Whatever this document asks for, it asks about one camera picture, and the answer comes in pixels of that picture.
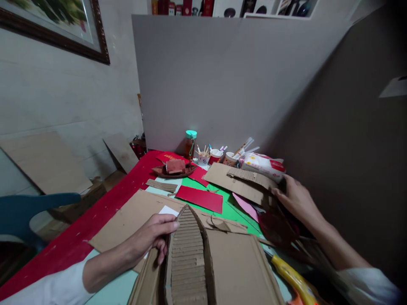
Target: pink paper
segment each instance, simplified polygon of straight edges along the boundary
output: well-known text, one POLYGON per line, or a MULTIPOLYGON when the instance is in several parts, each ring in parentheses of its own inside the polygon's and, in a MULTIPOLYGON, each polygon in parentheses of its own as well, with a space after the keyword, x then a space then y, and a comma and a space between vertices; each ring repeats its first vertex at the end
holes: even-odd
POLYGON ((257 211, 248 203, 248 199, 245 199, 235 193, 233 193, 233 197, 236 199, 237 203, 240 207, 249 214, 257 223, 259 223, 259 218, 257 217, 257 211))

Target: red and white package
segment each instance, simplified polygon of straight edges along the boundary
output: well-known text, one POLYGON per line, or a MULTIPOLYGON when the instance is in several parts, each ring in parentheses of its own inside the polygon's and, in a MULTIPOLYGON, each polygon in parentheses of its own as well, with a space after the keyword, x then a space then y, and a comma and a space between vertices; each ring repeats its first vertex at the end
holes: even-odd
POLYGON ((283 159, 272 159, 266 155, 251 152, 245 156, 245 160, 242 162, 242 169, 257 172, 280 183, 286 172, 283 162, 283 159))

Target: gray partition board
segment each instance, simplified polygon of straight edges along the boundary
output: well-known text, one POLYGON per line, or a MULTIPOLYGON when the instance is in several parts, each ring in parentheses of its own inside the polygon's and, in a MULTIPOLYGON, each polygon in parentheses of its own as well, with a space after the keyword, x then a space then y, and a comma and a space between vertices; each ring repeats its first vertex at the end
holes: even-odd
POLYGON ((182 151, 188 129, 200 147, 237 150, 249 136, 261 147, 349 28, 316 18, 132 19, 147 147, 170 151, 182 151))

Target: chair backrest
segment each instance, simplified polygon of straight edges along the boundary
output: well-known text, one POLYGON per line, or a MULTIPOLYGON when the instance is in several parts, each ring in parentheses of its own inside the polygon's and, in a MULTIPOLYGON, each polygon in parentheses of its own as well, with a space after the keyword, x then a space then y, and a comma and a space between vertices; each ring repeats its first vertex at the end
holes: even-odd
POLYGON ((42 211, 77 203, 80 200, 81 196, 77 193, 0 197, 0 234, 17 236, 39 252, 47 243, 30 229, 31 218, 42 211))

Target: hand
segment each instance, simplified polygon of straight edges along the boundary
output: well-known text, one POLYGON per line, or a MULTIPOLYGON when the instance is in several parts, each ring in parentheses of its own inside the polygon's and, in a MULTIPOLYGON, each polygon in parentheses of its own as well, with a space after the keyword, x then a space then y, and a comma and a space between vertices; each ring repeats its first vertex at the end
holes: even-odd
POLYGON ((324 220, 308 190, 293 177, 284 175, 284 178, 287 182, 287 193, 284 194, 279 189, 271 191, 284 207, 306 226, 324 220))
POLYGON ((171 214, 154 214, 136 233, 122 243, 129 268, 137 265, 152 247, 159 250, 157 263, 162 264, 167 255, 166 235, 179 227, 179 222, 175 220, 176 217, 171 214))

